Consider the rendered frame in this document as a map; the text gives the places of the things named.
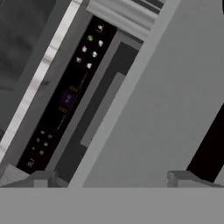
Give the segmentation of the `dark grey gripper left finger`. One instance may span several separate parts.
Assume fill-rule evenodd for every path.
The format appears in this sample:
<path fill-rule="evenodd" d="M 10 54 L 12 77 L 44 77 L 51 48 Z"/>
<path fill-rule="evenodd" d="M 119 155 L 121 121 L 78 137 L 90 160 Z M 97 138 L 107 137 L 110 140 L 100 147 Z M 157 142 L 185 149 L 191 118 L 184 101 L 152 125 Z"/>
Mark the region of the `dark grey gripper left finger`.
<path fill-rule="evenodd" d="M 5 186 L 6 188 L 68 188 L 68 183 L 58 177 L 56 171 L 35 171 L 24 180 Z"/>

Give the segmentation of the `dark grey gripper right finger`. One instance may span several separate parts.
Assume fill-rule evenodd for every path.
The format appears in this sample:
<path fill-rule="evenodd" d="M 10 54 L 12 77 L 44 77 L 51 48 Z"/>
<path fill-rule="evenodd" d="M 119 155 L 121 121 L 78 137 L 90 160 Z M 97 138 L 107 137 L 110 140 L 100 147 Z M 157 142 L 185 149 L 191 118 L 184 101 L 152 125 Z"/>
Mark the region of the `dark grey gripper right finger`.
<path fill-rule="evenodd" d="M 167 186 L 175 188 L 203 188 L 214 187 L 224 188 L 224 185 L 215 184 L 198 178 L 189 171 L 168 171 L 167 172 Z"/>

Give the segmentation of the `grey dishwasher with black panel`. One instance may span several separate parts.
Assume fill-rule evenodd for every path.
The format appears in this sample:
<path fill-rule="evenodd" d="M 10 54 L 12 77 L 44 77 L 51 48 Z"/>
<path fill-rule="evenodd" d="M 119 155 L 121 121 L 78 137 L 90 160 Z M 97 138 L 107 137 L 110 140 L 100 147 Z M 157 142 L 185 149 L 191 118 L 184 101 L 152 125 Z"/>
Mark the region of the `grey dishwasher with black panel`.
<path fill-rule="evenodd" d="M 0 187 L 37 171 L 57 172 L 69 183 L 143 44 L 96 16 L 76 28 L 0 163 Z"/>

